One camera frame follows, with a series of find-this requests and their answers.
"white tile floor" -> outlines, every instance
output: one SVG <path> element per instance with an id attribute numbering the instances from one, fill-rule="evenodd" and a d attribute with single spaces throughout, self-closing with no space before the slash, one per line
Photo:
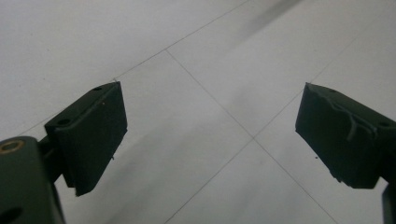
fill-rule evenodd
<path id="1" fill-rule="evenodd" d="M 305 82 L 396 120 L 394 0 L 0 2 L 0 138 L 116 78 L 129 132 L 77 223 L 382 223 L 294 132 Z"/>

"tile grout line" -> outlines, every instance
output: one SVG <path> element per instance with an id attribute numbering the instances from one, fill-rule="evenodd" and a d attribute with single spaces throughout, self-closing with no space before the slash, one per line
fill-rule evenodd
<path id="1" fill-rule="evenodd" d="M 233 161 L 233 159 L 235 159 L 235 157 L 236 156 L 238 156 L 251 142 L 253 142 L 254 141 L 254 139 L 252 138 L 252 139 L 250 139 L 238 152 L 236 152 L 235 153 L 235 155 L 233 155 L 233 157 L 229 160 L 229 161 L 227 161 L 224 165 L 222 165 L 221 166 L 221 168 L 212 176 L 212 177 L 210 177 L 210 179 L 209 180 L 207 180 L 207 182 L 206 183 L 204 183 L 183 205 L 181 205 L 181 207 L 179 208 L 179 209 L 177 209 L 177 211 L 172 215 L 172 216 L 170 216 L 165 222 L 164 222 L 164 224 L 166 224 L 166 223 L 168 223 L 170 220 L 172 220 L 172 218 L 174 218 L 176 215 L 177 215 L 177 213 L 179 213 L 180 212 L 180 210 L 181 209 L 183 209 L 199 192 L 201 192 L 202 191 L 202 189 L 204 188 L 204 187 L 206 187 L 211 181 L 212 181 L 212 179 L 213 178 L 215 178 L 223 169 L 224 169 L 224 167 L 226 167 L 231 161 Z"/>
<path id="2" fill-rule="evenodd" d="M 311 194 L 308 193 L 308 191 L 306 191 L 306 189 L 293 177 L 291 176 L 291 174 L 265 149 L 264 146 L 262 146 L 262 144 L 260 144 L 260 142 L 258 142 L 256 139 L 254 139 L 254 141 L 262 148 L 263 152 L 265 152 L 266 154 L 268 154 L 268 156 L 270 156 L 272 158 L 272 160 L 274 162 L 276 162 L 276 164 L 306 193 L 306 195 L 308 195 L 319 207 L 320 209 L 322 209 L 336 224 L 339 224 L 334 217 L 332 217 L 330 215 L 330 213 L 324 209 L 317 200 L 314 199 L 314 197 L 312 197 Z"/>
<path id="3" fill-rule="evenodd" d="M 216 17 L 213 21 L 210 21 L 209 23 L 207 23 L 207 24 L 201 26 L 200 28 L 198 28 L 196 31 L 194 31 L 194 32 L 192 32 L 192 33 L 190 33 L 190 34 L 188 34 L 188 35 L 182 37 L 182 38 L 179 39 L 177 42 L 175 42 L 175 43 L 171 44 L 170 46 L 168 46 L 166 49 L 172 48 L 172 47 L 173 47 L 175 44 L 177 44 L 178 42 L 180 42 L 180 41 L 186 39 L 186 38 L 189 37 L 190 35 L 193 35 L 193 34 L 199 32 L 200 30 L 204 29 L 206 26 L 208 26 L 208 25 L 210 25 L 211 23 L 217 21 L 218 19 L 220 19 L 220 18 L 226 16 L 227 14 L 230 14 L 231 12 L 235 11 L 237 8 L 241 7 L 242 5 L 246 4 L 246 3 L 249 2 L 249 1 L 251 1 L 251 0 L 246 0 L 245 2 L 241 3 L 241 4 L 238 5 L 237 7 L 234 7 L 233 9 L 231 9 L 230 11 L 225 12 L 224 14 L 222 14 L 222 15 Z"/>
<path id="4" fill-rule="evenodd" d="M 130 69 L 128 69 L 127 71 L 123 72 L 122 74 L 118 75 L 116 78 L 119 78 L 119 77 L 122 77 L 122 76 L 126 75 L 126 74 L 129 73 L 130 71 L 134 70 L 137 66 L 139 66 L 139 65 L 141 65 L 142 63 L 145 63 L 146 61 L 148 61 L 148 60 L 152 59 L 153 57 L 159 55 L 159 54 L 162 53 L 163 51 L 168 50 L 169 48 L 171 48 L 172 46 L 174 46 L 174 45 L 177 44 L 178 42 L 184 40 L 185 38 L 189 37 L 190 35 L 193 35 L 193 34 L 197 33 L 198 31 L 204 29 L 207 25 L 210 25 L 210 24 L 213 23 L 214 21 L 217 21 L 217 20 L 220 19 L 221 17 L 223 17 L 223 16 L 225 16 L 225 15 L 231 13 L 232 11 L 234 11 L 234 10 L 236 10 L 237 8 L 241 7 L 242 5 L 244 5 L 245 3 L 247 3 L 248 1 L 250 1 L 250 0 L 247 0 L 247 1 L 243 2 L 242 4 L 238 5 L 237 7 L 232 8 L 230 11 L 227 11 L 227 12 L 223 13 L 222 15 L 216 17 L 213 21 L 210 21 L 209 23 L 207 23 L 207 24 L 205 24 L 205 25 L 199 27 L 198 29 L 196 29 L 195 31 L 193 31 L 193 32 L 191 32 L 191 33 L 185 35 L 184 37 L 181 37 L 181 38 L 180 38 L 179 40 L 177 40 L 175 43 L 173 43 L 173 44 L 167 46 L 167 47 L 164 48 L 164 49 L 161 49 L 159 52 L 155 53 L 154 55 L 148 57 L 146 60 L 143 60 L 143 62 L 138 63 L 137 65 L 133 66 L 132 68 L 130 68 Z"/>
<path id="5" fill-rule="evenodd" d="M 262 129 L 260 129 L 254 136 L 253 136 L 253 138 L 256 138 L 262 131 L 264 131 L 266 128 L 267 128 L 267 126 L 268 125 L 270 125 L 273 121 L 274 121 L 274 119 L 276 119 L 285 109 L 286 109 L 286 107 L 288 107 L 302 92 L 304 91 L 304 88 L 302 89 L 302 90 L 300 90 L 295 96 L 293 96 L 293 98 L 291 98 L 291 100 L 285 105 L 285 106 L 283 106 L 283 108 L 279 111 L 279 112 L 277 112 L 272 118 L 271 118 L 271 120 L 270 121 L 268 121 L 268 123 L 266 123 L 265 125 L 264 125 L 264 127 L 262 128 Z"/>
<path id="6" fill-rule="evenodd" d="M 248 130 L 238 121 L 236 120 L 236 118 L 221 104 L 219 103 L 219 101 L 204 87 L 204 85 L 202 85 L 193 75 L 192 73 L 190 73 L 190 71 L 187 70 L 187 68 L 185 68 L 183 66 L 183 64 L 181 64 L 176 58 L 175 56 L 173 56 L 168 50 L 166 50 L 166 52 L 173 58 L 173 60 L 175 60 L 177 62 L 177 64 L 182 67 L 184 69 L 185 72 L 187 72 L 187 74 L 190 75 L 190 77 L 202 88 L 203 91 L 206 92 L 206 94 L 208 94 L 210 96 L 210 98 L 212 98 L 212 100 L 214 100 L 216 102 L 217 105 L 219 105 L 222 110 L 224 110 L 224 112 L 227 113 L 228 116 L 230 116 L 243 130 L 245 130 L 245 132 L 251 137 L 254 138 L 254 136 L 252 134 L 250 134 L 248 132 Z"/>
<path id="7" fill-rule="evenodd" d="M 377 21 L 377 20 L 379 20 L 379 18 L 384 14 L 384 12 L 385 12 L 385 10 L 386 10 L 386 8 L 384 8 L 382 11 L 381 11 L 381 13 L 379 13 L 379 15 L 377 16 L 377 17 L 375 17 L 371 22 L 369 22 L 369 24 L 361 31 L 361 32 L 359 32 L 356 36 L 355 36 L 355 38 L 353 38 L 350 42 L 349 42 L 349 44 L 347 44 L 345 47 L 344 47 L 344 49 L 343 50 L 341 50 L 326 66 L 324 66 L 324 68 L 314 77 L 314 78 L 312 78 L 311 79 L 311 81 L 309 82 L 309 83 L 312 83 L 312 82 L 314 82 L 318 77 L 320 77 L 320 75 L 324 72 L 324 71 L 326 71 L 326 69 L 330 66 L 330 65 L 332 65 L 337 59 L 338 59 L 338 57 L 340 57 L 347 49 L 349 49 L 349 47 L 359 38 L 359 37 L 361 37 L 370 27 L 372 27 L 374 24 L 375 24 L 375 22 Z"/>

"screw hole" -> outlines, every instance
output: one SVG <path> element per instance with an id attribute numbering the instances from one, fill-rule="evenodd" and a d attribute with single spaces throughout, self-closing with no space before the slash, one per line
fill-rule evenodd
<path id="1" fill-rule="evenodd" d="M 14 140 L 14 141 L 6 142 L 2 146 L 0 146 L 0 154 L 8 154 L 10 152 L 20 149 L 22 146 L 23 146 L 22 140 Z"/>
<path id="2" fill-rule="evenodd" d="M 382 122 L 379 122 L 379 125 L 381 125 L 382 127 L 386 127 L 386 128 L 388 128 L 388 127 L 390 126 L 390 124 L 389 124 L 389 123 L 387 123 L 387 122 L 384 122 L 384 121 L 382 121 Z"/>
<path id="3" fill-rule="evenodd" d="M 59 120 L 58 121 L 58 124 L 59 125 L 66 125 L 66 124 L 68 124 L 68 123 L 70 123 L 70 119 L 61 119 L 61 120 Z"/>
<path id="4" fill-rule="evenodd" d="M 19 207 L 8 209 L 0 215 L 0 224 L 8 224 L 15 221 L 22 214 L 22 209 Z"/>

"floor tile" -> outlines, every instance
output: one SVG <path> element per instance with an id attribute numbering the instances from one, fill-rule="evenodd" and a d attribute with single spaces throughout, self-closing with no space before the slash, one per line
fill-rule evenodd
<path id="1" fill-rule="evenodd" d="M 257 136 L 257 141 L 338 223 L 382 223 L 385 181 L 380 180 L 375 189 L 351 189 L 333 178 L 295 132 L 301 98 L 300 94 Z"/>
<path id="2" fill-rule="evenodd" d="M 0 138 L 31 128 L 244 1 L 2 1 L 0 104 L 8 106 Z"/>
<path id="3" fill-rule="evenodd" d="M 258 133 L 386 8 L 388 0 L 247 2 L 169 52 Z M 281 10 L 273 12 L 273 6 Z"/>
<path id="4" fill-rule="evenodd" d="M 67 223 L 164 223 L 251 140 L 165 51 L 120 82 L 128 133 L 94 191 L 57 181 Z"/>
<path id="5" fill-rule="evenodd" d="M 335 222 L 253 141 L 168 223 Z"/>

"white floor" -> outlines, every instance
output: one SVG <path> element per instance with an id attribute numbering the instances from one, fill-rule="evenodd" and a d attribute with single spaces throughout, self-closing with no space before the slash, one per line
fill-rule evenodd
<path id="1" fill-rule="evenodd" d="M 382 223 L 294 131 L 305 82 L 396 120 L 394 0 L 0 2 L 0 138 L 121 82 L 129 132 L 67 223 Z"/>

